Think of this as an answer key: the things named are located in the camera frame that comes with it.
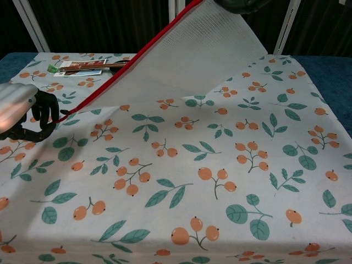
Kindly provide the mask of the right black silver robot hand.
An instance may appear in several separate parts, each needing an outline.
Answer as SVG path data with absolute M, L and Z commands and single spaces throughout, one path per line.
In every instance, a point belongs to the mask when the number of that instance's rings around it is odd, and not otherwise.
M 214 2 L 232 14 L 250 14 L 267 5 L 271 0 L 214 0 Z

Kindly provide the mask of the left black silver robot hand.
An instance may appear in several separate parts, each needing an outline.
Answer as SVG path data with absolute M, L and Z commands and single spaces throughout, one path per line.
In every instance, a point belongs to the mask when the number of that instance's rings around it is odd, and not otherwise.
M 40 122 L 40 131 L 23 128 L 28 111 L 32 111 L 34 119 Z M 59 109 L 54 94 L 41 91 L 32 84 L 1 84 L 1 140 L 41 142 L 52 134 L 59 115 L 68 113 Z

